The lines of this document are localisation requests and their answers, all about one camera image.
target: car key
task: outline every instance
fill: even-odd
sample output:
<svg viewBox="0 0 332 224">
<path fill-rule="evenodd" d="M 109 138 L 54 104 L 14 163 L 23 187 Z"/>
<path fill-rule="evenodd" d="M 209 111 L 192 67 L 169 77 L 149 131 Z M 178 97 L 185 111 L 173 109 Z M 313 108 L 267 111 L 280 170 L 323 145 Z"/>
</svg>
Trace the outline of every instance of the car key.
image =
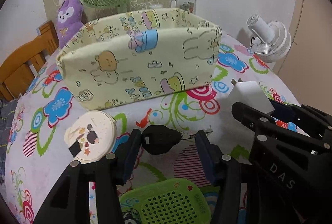
<svg viewBox="0 0 332 224">
<path fill-rule="evenodd" d="M 141 144 L 144 150 L 151 155 L 165 154 L 181 140 L 195 138 L 194 131 L 172 130 L 164 125 L 150 125 L 141 135 Z"/>
</svg>

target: white power adapter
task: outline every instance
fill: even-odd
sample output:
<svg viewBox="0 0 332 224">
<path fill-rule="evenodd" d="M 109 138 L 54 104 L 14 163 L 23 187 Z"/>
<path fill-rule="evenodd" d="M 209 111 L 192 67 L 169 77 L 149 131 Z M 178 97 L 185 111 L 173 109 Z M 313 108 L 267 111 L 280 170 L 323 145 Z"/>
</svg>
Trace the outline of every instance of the white power adapter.
<svg viewBox="0 0 332 224">
<path fill-rule="evenodd" d="M 271 102 L 256 81 L 243 82 L 239 79 L 237 83 L 233 79 L 232 84 L 234 88 L 228 95 L 231 105 L 236 102 L 242 102 L 265 114 L 270 114 L 274 111 Z"/>
</svg>

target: stuffed animal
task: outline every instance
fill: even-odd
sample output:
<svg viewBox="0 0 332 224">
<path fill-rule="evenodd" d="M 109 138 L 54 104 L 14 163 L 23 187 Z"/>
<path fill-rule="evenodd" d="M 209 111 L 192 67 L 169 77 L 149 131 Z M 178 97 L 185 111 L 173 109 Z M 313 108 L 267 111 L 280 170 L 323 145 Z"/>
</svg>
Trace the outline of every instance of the stuffed animal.
<svg viewBox="0 0 332 224">
<path fill-rule="evenodd" d="M 82 12 L 83 6 L 79 0 L 65 0 L 61 5 L 56 25 L 60 48 L 63 48 L 83 26 Z"/>
</svg>

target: chair backrest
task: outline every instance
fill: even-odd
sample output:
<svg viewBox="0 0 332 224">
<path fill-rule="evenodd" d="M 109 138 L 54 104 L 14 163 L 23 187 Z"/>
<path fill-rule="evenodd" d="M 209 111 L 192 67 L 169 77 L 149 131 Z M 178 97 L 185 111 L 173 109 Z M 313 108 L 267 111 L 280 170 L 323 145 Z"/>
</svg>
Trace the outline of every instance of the chair backrest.
<svg viewBox="0 0 332 224">
<path fill-rule="evenodd" d="M 0 66 L 0 93 L 8 101 L 18 98 L 20 93 L 23 95 L 34 79 L 27 62 L 30 61 L 38 72 L 45 64 L 42 51 L 52 55 L 59 46 L 51 21 L 40 26 L 39 30 L 40 36 L 17 48 Z"/>
</svg>

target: table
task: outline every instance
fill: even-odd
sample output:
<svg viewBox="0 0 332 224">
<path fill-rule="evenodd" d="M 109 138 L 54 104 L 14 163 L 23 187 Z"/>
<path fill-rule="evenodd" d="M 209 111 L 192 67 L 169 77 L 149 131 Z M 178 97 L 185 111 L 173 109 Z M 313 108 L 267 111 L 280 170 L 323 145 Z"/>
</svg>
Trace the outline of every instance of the table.
<svg viewBox="0 0 332 224">
<path fill-rule="evenodd" d="M 63 136 L 86 112 L 63 83 L 56 55 L 57 51 L 19 99 L 7 147 L 7 201 L 20 223 L 33 222 L 47 194 L 73 159 Z M 142 131 L 150 124 L 163 124 L 180 131 L 212 129 L 208 136 L 211 143 L 224 154 L 248 162 L 254 133 L 232 117 L 227 101 L 233 87 L 231 80 L 239 78 L 256 80 L 271 99 L 299 105 L 267 65 L 223 33 L 211 85 L 104 110 L 117 121 L 118 135 L 112 151 L 127 141 L 134 128 Z M 296 131 L 294 124 L 283 126 Z M 205 179 L 194 139 L 181 141 L 159 156 L 151 156 L 141 148 L 130 180 L 118 187 L 118 193 L 174 177 L 187 178 L 199 186 L 213 211 L 218 191 Z M 90 217 L 91 223 L 97 224 L 94 189 L 95 184 L 90 182 Z M 245 191 L 243 184 L 239 223 L 245 215 Z"/>
</svg>

